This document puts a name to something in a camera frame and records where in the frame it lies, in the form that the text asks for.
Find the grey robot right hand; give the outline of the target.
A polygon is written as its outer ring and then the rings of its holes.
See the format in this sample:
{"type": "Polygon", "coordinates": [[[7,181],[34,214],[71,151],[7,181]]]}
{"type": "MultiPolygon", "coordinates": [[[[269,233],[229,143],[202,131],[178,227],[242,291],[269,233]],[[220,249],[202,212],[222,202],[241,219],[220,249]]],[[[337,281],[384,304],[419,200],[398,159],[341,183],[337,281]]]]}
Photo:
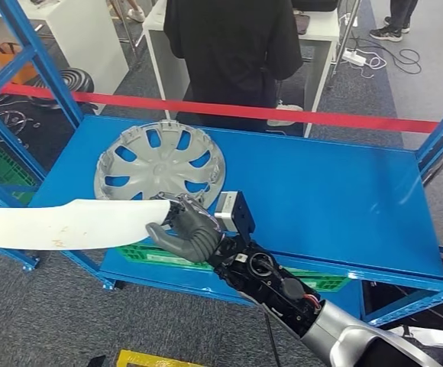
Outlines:
{"type": "Polygon", "coordinates": [[[162,224],[151,222],[146,230],[163,250],[192,263],[205,262],[224,238],[214,216],[192,196],[161,192],[156,198],[168,200],[170,209],[162,224]]]}

